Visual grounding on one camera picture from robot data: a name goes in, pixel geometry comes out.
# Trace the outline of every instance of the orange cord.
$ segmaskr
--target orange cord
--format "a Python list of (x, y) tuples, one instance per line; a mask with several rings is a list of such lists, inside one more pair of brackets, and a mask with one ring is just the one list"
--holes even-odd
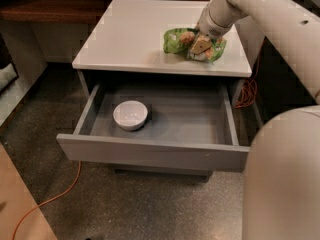
[(257, 93), (258, 93), (258, 85), (257, 82), (255, 81), (255, 78), (257, 77), (259, 67), (260, 67), (260, 57), (261, 57), (261, 51), (262, 48), (265, 44), (266, 40), (263, 41), (260, 50), (259, 50), (259, 55), (257, 59), (257, 64), (256, 64), (256, 70), (254, 73), (254, 76), (251, 76), (250, 78), (246, 78), (244, 80), (242, 90), (240, 93), (239, 100), (237, 101), (236, 108), (243, 108), (243, 107), (249, 107), (255, 102)]
[(12, 240), (15, 239), (15, 236), (16, 236), (16, 233), (17, 233), (17, 231), (18, 231), (18, 228), (19, 228), (20, 224), (23, 222), (23, 220), (24, 220), (30, 213), (32, 213), (34, 210), (40, 208), (41, 206), (44, 206), (44, 205), (46, 205), (46, 204), (48, 204), (48, 203), (50, 203), (50, 202), (58, 199), (59, 197), (64, 196), (64, 195), (67, 194), (71, 189), (73, 189), (73, 187), (76, 185), (76, 183), (77, 183), (77, 181), (78, 181), (78, 179), (79, 179), (80, 172), (81, 172), (81, 161), (79, 161), (78, 173), (77, 173), (77, 176), (76, 176), (75, 180), (73, 181), (72, 185), (71, 185), (66, 191), (64, 191), (63, 193), (61, 193), (60, 195), (57, 195), (57, 196), (55, 196), (55, 197), (53, 197), (53, 198), (51, 198), (51, 199), (49, 199), (49, 200), (47, 200), (47, 201), (39, 204), (39, 205), (37, 205), (36, 207), (32, 208), (30, 211), (28, 211), (28, 212), (20, 219), (20, 221), (19, 221), (18, 224), (16, 225), (16, 227), (15, 227), (15, 229), (14, 229), (14, 232), (13, 232), (13, 234), (12, 234), (12, 238), (11, 238), (11, 239), (12, 239)]

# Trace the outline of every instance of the cabinet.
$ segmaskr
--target cabinet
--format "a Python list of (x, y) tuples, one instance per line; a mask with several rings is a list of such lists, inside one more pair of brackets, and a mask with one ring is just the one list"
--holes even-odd
[[(205, 5), (113, 0), (73, 61), (94, 87), (82, 78), (88, 103), (74, 133), (57, 136), (69, 159), (196, 175), (244, 169), (249, 147), (239, 146), (224, 81), (251, 74), (236, 29), (214, 65), (162, 51), (165, 31), (194, 27)], [(130, 99), (149, 110), (136, 132), (112, 118)]]

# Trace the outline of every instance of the drawer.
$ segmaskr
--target drawer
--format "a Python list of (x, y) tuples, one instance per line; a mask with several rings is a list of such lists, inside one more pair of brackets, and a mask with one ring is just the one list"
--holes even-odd
[[(113, 110), (137, 100), (148, 117), (137, 131), (118, 127)], [(57, 140), (70, 160), (177, 171), (242, 171), (225, 85), (217, 78), (106, 72), (93, 88), (73, 134)]]

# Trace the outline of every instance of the gray floor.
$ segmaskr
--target gray floor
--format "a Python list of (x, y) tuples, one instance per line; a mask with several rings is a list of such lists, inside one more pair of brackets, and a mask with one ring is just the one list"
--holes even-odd
[[(65, 191), (76, 176), (78, 162), (66, 158), (56, 135), (73, 132), (84, 104), (76, 72), (53, 64), (1, 134), (37, 203)], [(235, 111), (236, 126), (241, 144), (248, 144), (256, 129), (246, 127), (242, 113)], [(241, 173), (214, 172), (204, 183), (115, 174), (105, 164), (84, 162), (75, 188), (42, 211), (58, 239), (240, 240), (242, 191)]]

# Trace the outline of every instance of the white bowl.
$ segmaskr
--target white bowl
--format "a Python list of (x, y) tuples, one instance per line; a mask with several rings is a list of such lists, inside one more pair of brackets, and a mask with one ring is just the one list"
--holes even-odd
[(123, 130), (139, 129), (147, 119), (148, 109), (139, 101), (129, 100), (119, 104), (113, 111), (113, 118)]

